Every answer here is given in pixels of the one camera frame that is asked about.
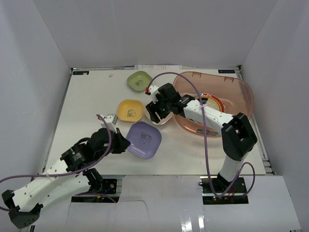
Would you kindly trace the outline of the purple square panda dish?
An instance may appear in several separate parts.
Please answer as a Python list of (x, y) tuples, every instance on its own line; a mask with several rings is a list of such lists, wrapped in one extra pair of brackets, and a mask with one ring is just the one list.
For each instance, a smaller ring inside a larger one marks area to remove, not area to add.
[(130, 141), (130, 146), (126, 149), (128, 152), (148, 160), (156, 154), (162, 141), (162, 135), (156, 127), (139, 121), (130, 127), (126, 139)]

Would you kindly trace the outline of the cream round floral plate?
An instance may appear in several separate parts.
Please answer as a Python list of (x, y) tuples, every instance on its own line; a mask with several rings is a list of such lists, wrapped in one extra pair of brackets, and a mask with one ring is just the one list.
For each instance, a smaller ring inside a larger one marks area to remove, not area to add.
[(208, 100), (205, 100), (205, 101), (202, 100), (202, 102), (203, 102), (204, 105), (206, 105), (206, 106), (208, 106), (212, 109), (215, 109), (215, 110), (218, 110), (218, 111), (221, 111), (221, 109), (222, 109), (220, 103), (215, 99), (208, 99)]

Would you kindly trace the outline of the woven bamboo round tray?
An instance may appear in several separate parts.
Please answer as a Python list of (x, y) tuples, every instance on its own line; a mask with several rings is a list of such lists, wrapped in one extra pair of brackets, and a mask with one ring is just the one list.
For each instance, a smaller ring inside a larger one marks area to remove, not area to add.
[(225, 107), (222, 101), (211, 94), (201, 94), (201, 99), (204, 105), (220, 112), (225, 112)]

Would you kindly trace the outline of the red floral round plate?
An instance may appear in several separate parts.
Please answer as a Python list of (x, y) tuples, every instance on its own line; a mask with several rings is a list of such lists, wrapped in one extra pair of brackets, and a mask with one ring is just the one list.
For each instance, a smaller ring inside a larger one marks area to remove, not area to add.
[(192, 95), (192, 97), (194, 97), (197, 100), (199, 100), (199, 98), (201, 98), (203, 101), (213, 98), (213, 96), (211, 94), (206, 94), (206, 93), (195, 94), (195, 95)]

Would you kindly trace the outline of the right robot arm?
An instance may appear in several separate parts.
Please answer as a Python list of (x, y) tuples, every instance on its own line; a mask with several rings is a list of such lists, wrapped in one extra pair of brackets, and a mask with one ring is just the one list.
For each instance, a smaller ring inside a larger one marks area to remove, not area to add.
[(257, 143), (257, 137), (247, 116), (243, 113), (237, 115), (223, 113), (201, 104), (191, 95), (181, 96), (170, 83), (161, 87), (149, 86), (146, 94), (152, 98), (146, 105), (152, 122), (159, 123), (169, 113), (173, 113), (202, 123), (219, 133), (226, 157), (217, 175), (218, 188), (225, 193), (234, 189), (236, 186), (234, 178), (239, 173), (247, 154)]

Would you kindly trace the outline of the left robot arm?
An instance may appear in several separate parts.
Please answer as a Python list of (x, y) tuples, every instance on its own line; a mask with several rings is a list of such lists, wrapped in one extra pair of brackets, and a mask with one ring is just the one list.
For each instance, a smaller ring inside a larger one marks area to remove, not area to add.
[(23, 229), (36, 222), (42, 211), (84, 192), (100, 192), (106, 181), (92, 165), (106, 155), (121, 154), (130, 146), (119, 130), (99, 129), (65, 151), (54, 165), (17, 190), (6, 190), (2, 199), (10, 221)]

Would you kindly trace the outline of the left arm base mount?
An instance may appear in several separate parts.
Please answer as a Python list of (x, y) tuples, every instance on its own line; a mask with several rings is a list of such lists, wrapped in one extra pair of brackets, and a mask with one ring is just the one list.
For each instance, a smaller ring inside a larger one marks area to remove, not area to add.
[(105, 178), (98, 190), (90, 189), (71, 198), (72, 203), (117, 203), (120, 193), (118, 191), (118, 179)]

